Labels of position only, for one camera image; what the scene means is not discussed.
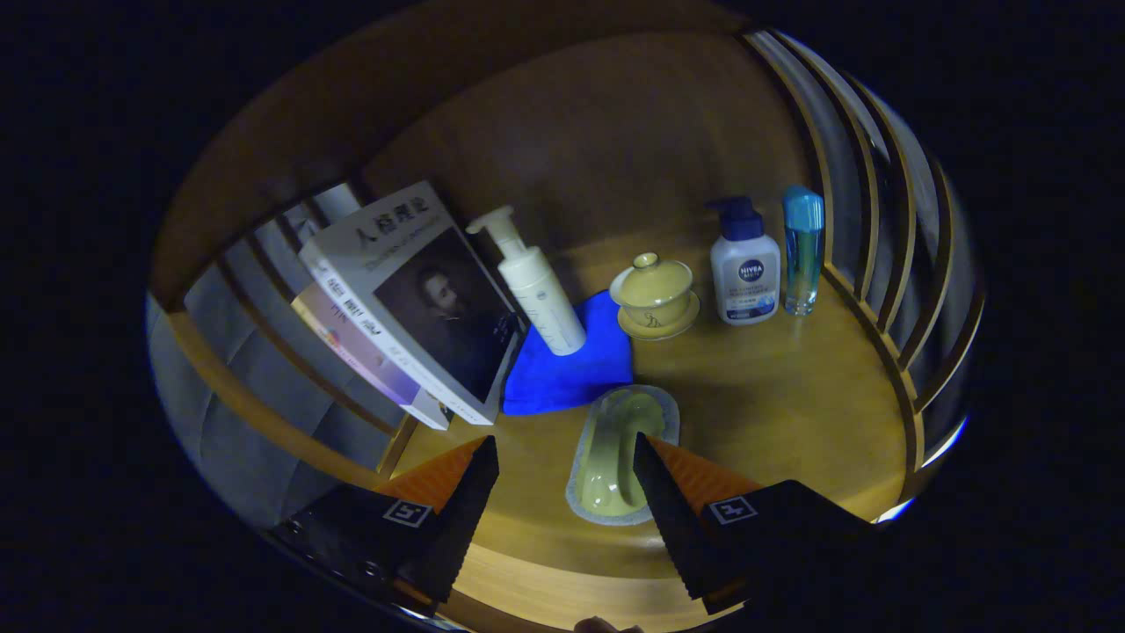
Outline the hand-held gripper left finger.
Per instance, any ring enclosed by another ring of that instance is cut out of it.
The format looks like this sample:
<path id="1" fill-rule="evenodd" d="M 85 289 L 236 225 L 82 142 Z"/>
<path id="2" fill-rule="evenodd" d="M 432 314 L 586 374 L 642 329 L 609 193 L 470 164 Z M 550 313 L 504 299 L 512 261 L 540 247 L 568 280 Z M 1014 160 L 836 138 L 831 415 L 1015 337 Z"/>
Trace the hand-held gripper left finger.
<path id="1" fill-rule="evenodd" d="M 486 435 L 368 490 L 341 483 L 268 539 L 362 600 L 434 616 L 448 602 L 500 474 Z"/>

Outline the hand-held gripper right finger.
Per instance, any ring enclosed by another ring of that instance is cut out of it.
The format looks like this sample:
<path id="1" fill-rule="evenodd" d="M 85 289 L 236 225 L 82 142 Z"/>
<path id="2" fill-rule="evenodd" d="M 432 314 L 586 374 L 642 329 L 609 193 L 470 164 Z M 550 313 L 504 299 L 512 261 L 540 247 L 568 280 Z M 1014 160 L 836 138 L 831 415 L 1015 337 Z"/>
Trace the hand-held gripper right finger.
<path id="1" fill-rule="evenodd" d="M 692 600 L 710 614 L 788 608 L 868 570 L 880 533 L 867 519 L 789 478 L 762 485 L 637 433 L 636 480 Z"/>

